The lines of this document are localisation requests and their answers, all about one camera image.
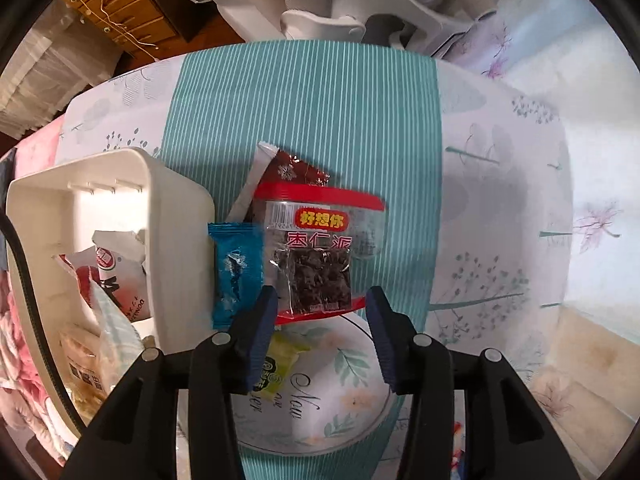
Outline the dark red snowflake snack packet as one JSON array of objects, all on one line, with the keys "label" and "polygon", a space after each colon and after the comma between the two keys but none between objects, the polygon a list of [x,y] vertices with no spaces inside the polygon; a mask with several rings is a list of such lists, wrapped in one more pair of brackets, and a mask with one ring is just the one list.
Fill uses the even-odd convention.
[{"label": "dark red snowflake snack packet", "polygon": [[257,143],[250,172],[226,217],[226,222],[243,222],[252,208],[259,183],[328,185],[330,176],[303,159],[265,141]]}]

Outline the floral ceramic plate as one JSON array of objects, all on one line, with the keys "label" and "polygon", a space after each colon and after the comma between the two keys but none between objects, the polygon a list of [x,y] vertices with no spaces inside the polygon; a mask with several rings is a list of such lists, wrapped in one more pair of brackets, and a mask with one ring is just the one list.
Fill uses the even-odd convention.
[{"label": "floral ceramic plate", "polygon": [[232,398],[240,445],[282,456],[322,455],[380,426],[395,395],[384,382],[364,318],[349,313],[287,325],[277,334],[286,340],[290,368],[279,378],[270,356],[262,382]]}]

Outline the green pastry packet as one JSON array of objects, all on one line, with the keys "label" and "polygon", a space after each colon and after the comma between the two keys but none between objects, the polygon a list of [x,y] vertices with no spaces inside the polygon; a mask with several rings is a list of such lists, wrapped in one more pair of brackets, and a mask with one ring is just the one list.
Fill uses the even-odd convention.
[{"label": "green pastry packet", "polygon": [[262,372],[253,392],[262,400],[273,401],[299,357],[310,349],[311,345],[305,336],[276,330],[271,336]]}]

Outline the wooden desk with drawers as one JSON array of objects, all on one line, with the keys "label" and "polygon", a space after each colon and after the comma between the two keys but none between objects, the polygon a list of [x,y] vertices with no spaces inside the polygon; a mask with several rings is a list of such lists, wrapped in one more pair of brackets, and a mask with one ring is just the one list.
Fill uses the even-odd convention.
[{"label": "wooden desk with drawers", "polygon": [[242,41],[212,2],[63,1],[112,40],[134,66]]}]

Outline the lace covered piano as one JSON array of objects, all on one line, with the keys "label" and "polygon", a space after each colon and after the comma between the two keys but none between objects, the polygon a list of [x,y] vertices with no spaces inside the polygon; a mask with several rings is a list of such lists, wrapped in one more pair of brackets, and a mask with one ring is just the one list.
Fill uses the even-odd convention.
[{"label": "lace covered piano", "polygon": [[21,139],[84,91],[113,76],[122,51],[82,15],[54,0],[1,74],[1,132]]}]

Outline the bread slice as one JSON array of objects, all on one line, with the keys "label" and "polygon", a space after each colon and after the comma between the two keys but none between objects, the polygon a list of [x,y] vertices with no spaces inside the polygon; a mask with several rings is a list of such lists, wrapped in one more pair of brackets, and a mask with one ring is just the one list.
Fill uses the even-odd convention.
[{"label": "bread slice", "polygon": [[93,280],[90,281],[90,299],[100,328],[99,372],[105,391],[111,393],[144,347],[126,315]]}]

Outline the dark date clear red packet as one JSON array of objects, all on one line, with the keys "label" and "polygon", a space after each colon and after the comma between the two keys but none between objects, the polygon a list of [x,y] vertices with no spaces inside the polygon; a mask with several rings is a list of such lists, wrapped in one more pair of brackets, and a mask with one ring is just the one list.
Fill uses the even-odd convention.
[{"label": "dark date clear red packet", "polygon": [[386,206],[346,188],[264,182],[253,200],[264,232],[264,280],[279,297],[278,325],[360,310],[354,264],[382,252]]}]

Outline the white plastic storage bin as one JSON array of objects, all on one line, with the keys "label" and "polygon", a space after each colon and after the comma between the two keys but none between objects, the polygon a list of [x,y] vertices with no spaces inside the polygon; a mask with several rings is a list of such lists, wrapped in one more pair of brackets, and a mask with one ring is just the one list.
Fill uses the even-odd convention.
[{"label": "white plastic storage bin", "polygon": [[22,244],[37,307],[27,305],[15,258],[9,276],[32,362],[62,425],[82,425],[65,390],[70,382],[60,333],[75,324],[99,329],[75,275],[58,261],[87,248],[111,269],[125,260],[145,272],[146,300],[134,322],[164,353],[195,348],[213,333],[215,206],[201,185],[166,168],[141,148],[66,162],[14,180],[6,214]]}]

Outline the blue snowflake snack packet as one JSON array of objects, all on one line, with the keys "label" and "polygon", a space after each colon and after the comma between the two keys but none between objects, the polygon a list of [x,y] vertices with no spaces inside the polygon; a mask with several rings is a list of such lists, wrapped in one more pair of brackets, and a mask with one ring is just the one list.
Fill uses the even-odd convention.
[{"label": "blue snowflake snack packet", "polygon": [[209,223],[215,245],[213,328],[226,330],[252,310],[264,282],[264,232],[257,223]]}]

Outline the red white date snack packet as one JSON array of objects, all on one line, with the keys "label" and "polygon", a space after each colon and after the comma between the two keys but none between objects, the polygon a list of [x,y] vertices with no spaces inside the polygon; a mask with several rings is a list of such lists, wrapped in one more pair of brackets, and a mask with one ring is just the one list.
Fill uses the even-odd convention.
[{"label": "red white date snack packet", "polygon": [[93,245],[53,260],[76,278],[80,296],[90,306],[90,281],[97,282],[130,322],[151,316],[141,233],[96,231]]}]

